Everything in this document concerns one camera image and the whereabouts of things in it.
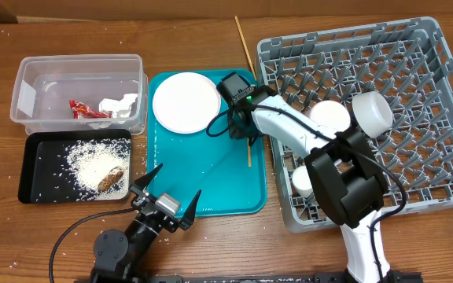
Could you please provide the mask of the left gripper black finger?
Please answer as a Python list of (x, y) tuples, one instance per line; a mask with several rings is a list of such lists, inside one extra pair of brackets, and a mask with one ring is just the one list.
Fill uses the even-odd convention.
[(185, 210), (182, 218), (180, 219), (179, 227), (182, 230), (188, 230), (194, 224), (197, 211), (197, 203), (199, 201), (200, 195), (201, 190), (199, 189), (190, 202), (189, 206)]
[(141, 178), (138, 178), (134, 181), (134, 185), (139, 189), (145, 189), (151, 181), (156, 177), (159, 170), (163, 167), (163, 164), (159, 164), (157, 167), (151, 170), (151, 172), (143, 175)]

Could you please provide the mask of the large white plate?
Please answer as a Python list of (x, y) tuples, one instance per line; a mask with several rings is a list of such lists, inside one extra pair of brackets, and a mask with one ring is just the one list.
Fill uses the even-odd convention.
[(153, 114), (161, 126), (177, 134), (194, 134), (219, 114), (222, 98), (215, 84), (196, 72), (165, 79), (153, 95)]

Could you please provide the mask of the white paper cup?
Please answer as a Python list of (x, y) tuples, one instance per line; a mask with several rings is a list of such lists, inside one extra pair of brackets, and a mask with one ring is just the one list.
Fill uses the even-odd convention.
[(301, 197), (308, 198), (313, 194), (311, 180), (305, 166), (299, 166), (293, 171), (291, 181)]

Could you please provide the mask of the small pink bowl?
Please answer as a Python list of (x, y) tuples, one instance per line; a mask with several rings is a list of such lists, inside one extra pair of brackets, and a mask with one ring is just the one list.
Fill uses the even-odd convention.
[(351, 126), (348, 110), (336, 101), (327, 100), (315, 104), (308, 116), (314, 122), (337, 131), (347, 130)]

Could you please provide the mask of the red snack wrapper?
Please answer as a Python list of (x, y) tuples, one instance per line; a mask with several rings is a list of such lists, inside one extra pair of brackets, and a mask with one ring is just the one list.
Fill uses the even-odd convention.
[(69, 106), (73, 113), (74, 119), (97, 119), (97, 118), (111, 118), (112, 113), (94, 111), (90, 106), (76, 100), (70, 100)]

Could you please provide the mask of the grey bowl with rice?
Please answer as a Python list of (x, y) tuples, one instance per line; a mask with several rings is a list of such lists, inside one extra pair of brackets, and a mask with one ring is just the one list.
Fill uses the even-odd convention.
[(355, 95), (352, 99), (352, 111), (359, 127), (370, 138), (376, 138), (392, 127), (392, 110), (377, 91)]

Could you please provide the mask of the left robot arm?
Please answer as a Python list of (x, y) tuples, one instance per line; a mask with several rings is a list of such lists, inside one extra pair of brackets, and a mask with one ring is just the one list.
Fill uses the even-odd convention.
[(146, 188), (162, 168), (155, 169), (129, 186), (135, 194), (131, 207), (136, 216), (124, 231), (107, 230), (94, 242), (95, 263), (90, 282), (145, 282), (139, 265), (162, 230), (188, 230), (194, 223), (200, 192), (191, 200), (180, 219), (175, 217), (180, 203), (166, 193), (155, 197)]

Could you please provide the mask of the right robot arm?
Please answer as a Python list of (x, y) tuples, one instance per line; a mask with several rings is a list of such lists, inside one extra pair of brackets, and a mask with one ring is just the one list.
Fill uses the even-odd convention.
[(254, 142), (265, 134), (303, 158), (301, 191), (341, 228), (348, 253), (349, 282), (382, 282), (392, 274), (381, 243), (380, 222), (388, 169), (379, 164), (368, 144), (393, 122), (387, 101), (376, 92), (357, 95), (352, 109), (335, 101), (312, 107), (312, 116), (285, 102), (267, 85), (253, 86), (236, 72), (216, 89), (228, 109), (226, 132)]

